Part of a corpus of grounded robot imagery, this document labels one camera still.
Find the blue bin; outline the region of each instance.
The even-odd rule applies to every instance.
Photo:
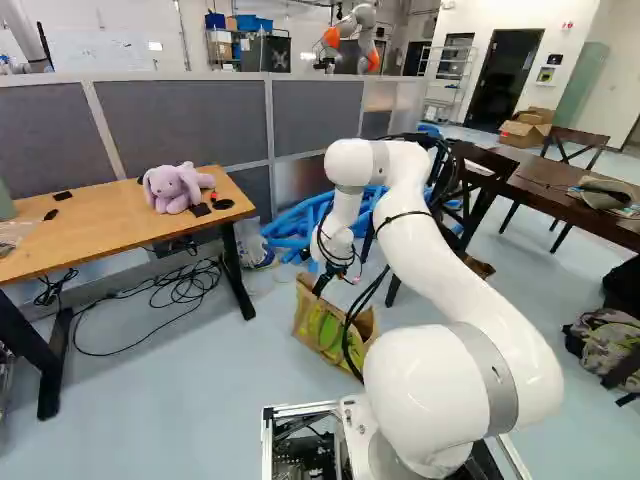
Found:
[[[266,18],[260,17],[258,17],[256,20],[258,21],[258,30],[260,30],[260,27],[262,27],[262,29],[267,33],[271,33],[273,31],[273,20],[268,20]]]
[[[239,32],[257,32],[260,29],[258,17],[255,15],[236,15]]]
[[[211,10],[209,10],[209,13],[204,16],[204,25],[207,30],[213,30],[214,28],[217,30],[224,30],[227,27],[224,14],[215,13]]]

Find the cardboard box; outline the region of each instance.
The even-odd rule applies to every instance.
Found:
[[[542,145],[549,135],[555,110],[529,107],[500,126],[500,143],[517,148]]]
[[[207,42],[209,59],[212,62],[233,60],[233,47],[230,43]]]
[[[551,124],[530,125],[528,123],[507,120],[500,127],[500,143],[517,148],[529,148],[542,145],[549,135]]]
[[[233,17],[227,17],[226,20],[227,30],[231,30],[232,32],[238,31],[238,21]]]
[[[210,42],[231,43],[231,32],[209,30],[207,35]]]

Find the window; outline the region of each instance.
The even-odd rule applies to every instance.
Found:
[[[462,78],[474,35],[474,33],[450,33],[447,35],[436,78],[448,80]]]

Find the black door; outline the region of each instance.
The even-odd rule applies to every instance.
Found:
[[[465,127],[498,132],[511,118],[544,30],[494,30]]]
[[[407,46],[407,57],[404,61],[404,70],[402,75],[415,77],[417,75],[423,75],[427,68],[426,60],[429,59],[429,50],[425,51],[425,58],[422,64],[420,58],[422,57],[422,47],[430,47],[431,42],[409,42]]]

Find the desk surface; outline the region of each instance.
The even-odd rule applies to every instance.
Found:
[[[16,250],[0,259],[0,285],[37,277],[148,244],[251,215],[255,206],[220,166],[201,167],[216,179],[218,198],[230,198],[228,210],[213,210],[196,218],[190,211],[160,215],[147,205],[136,179],[70,190],[72,198],[56,202],[52,194],[15,202],[16,221],[42,220],[57,208],[58,215],[41,222]],[[208,191],[203,200],[208,201]]]
[[[559,161],[549,160],[513,147],[491,149],[519,163],[500,195],[575,225],[599,237],[640,253],[640,220],[626,220],[593,210],[565,192],[565,185],[577,185],[584,175],[617,180]],[[545,188],[545,185],[558,185]],[[640,187],[630,184],[638,191]]]

